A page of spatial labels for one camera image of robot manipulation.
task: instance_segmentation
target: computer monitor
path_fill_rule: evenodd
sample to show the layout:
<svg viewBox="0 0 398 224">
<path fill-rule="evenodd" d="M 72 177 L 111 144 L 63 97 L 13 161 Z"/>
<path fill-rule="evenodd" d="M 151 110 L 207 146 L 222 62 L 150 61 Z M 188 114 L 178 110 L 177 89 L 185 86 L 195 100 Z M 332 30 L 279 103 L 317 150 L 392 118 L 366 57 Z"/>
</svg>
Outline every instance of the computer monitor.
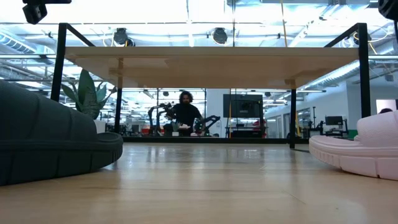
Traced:
<svg viewBox="0 0 398 224">
<path fill-rule="evenodd" d="M 326 125 L 343 125 L 343 117 L 342 116 L 326 116 L 325 123 L 326 123 Z"/>
<path fill-rule="evenodd" d="M 262 95 L 224 94 L 224 118 L 260 118 L 262 117 Z"/>
</svg>

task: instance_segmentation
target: security camera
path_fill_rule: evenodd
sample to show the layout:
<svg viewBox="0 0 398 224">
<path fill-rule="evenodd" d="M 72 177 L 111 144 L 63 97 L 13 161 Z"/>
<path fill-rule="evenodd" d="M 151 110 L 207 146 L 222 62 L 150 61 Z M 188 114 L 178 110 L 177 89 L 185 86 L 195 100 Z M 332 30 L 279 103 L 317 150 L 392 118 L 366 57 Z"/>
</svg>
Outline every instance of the security camera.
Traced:
<svg viewBox="0 0 398 224">
<path fill-rule="evenodd" d="M 38 24 L 46 15 L 46 4 L 69 4 L 72 0 L 22 0 L 26 6 L 22 8 L 26 21 L 30 24 Z"/>
</svg>

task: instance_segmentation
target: floor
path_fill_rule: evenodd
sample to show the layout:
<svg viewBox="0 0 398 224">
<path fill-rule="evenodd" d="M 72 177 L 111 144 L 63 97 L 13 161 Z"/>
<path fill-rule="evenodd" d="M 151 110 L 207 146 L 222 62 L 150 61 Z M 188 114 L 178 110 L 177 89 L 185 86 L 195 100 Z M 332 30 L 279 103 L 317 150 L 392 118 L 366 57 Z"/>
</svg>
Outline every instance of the floor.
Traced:
<svg viewBox="0 0 398 224">
<path fill-rule="evenodd" d="M 99 172 L 0 187 L 0 223 L 396 224 L 398 181 L 285 145 L 125 144 Z"/>
</svg>

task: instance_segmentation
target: white slipper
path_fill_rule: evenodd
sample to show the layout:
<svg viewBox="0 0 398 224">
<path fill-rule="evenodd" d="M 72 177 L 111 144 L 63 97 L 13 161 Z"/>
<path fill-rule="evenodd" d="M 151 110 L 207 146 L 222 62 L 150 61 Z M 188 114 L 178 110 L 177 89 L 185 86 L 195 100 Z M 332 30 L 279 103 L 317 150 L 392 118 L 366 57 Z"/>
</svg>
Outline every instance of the white slipper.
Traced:
<svg viewBox="0 0 398 224">
<path fill-rule="evenodd" d="M 398 180 L 398 111 L 360 119 L 355 141 L 314 136 L 310 152 L 345 171 Z"/>
</svg>

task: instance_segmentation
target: desk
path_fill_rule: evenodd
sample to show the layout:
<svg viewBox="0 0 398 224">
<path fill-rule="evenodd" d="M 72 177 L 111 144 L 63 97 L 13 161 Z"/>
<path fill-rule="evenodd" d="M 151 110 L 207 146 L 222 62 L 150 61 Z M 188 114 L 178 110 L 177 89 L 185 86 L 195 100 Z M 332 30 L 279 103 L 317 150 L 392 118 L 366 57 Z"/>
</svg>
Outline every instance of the desk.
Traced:
<svg viewBox="0 0 398 224">
<path fill-rule="evenodd" d="M 66 47 L 117 87 L 296 89 L 358 59 L 355 48 Z"/>
</svg>

